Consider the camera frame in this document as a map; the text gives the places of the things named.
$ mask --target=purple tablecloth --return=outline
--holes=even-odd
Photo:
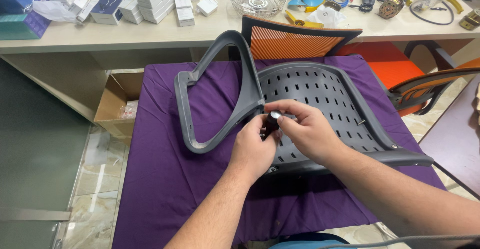
[[[314,61],[344,69],[387,132],[400,145],[421,153],[417,142],[361,56],[258,60],[257,69],[286,61]],[[173,79],[195,63],[145,68],[118,213],[114,249],[162,248],[207,196],[225,170],[237,126],[215,149],[194,154],[184,145]],[[230,117],[237,102],[239,62],[213,62],[189,90],[196,138],[204,142]],[[431,167],[404,166],[401,172],[445,189]],[[234,244],[278,235],[377,222],[333,175],[256,183],[243,205]]]

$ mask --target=perforated seat base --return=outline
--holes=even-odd
[[[290,62],[264,68],[258,77],[265,102],[295,99],[320,109],[338,137],[352,149],[390,166],[433,163],[429,156],[406,150],[390,138],[340,68],[314,62]],[[301,154],[285,134],[272,166],[276,171],[267,176],[328,172]]]

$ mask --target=chair armrest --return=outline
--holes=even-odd
[[[433,40],[410,41],[407,44],[403,54],[405,54],[405,56],[410,59],[410,55],[412,54],[413,49],[418,45],[424,45],[425,47],[427,47],[427,49],[430,51],[433,58],[435,59],[438,71],[453,69],[457,67],[457,64],[453,62],[452,57],[448,55],[447,52]]]

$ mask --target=gray cable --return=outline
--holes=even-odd
[[[436,236],[408,236],[401,237],[394,240],[387,240],[383,242],[365,243],[365,244],[332,244],[322,246],[317,249],[329,249],[329,248],[369,248],[387,246],[399,242],[406,242],[412,240],[473,240],[480,238],[480,235],[436,235]]]

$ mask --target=orange chair seat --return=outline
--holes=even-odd
[[[383,84],[390,89],[404,80],[424,75],[407,56],[391,42],[363,42],[343,46],[337,56],[362,55]]]

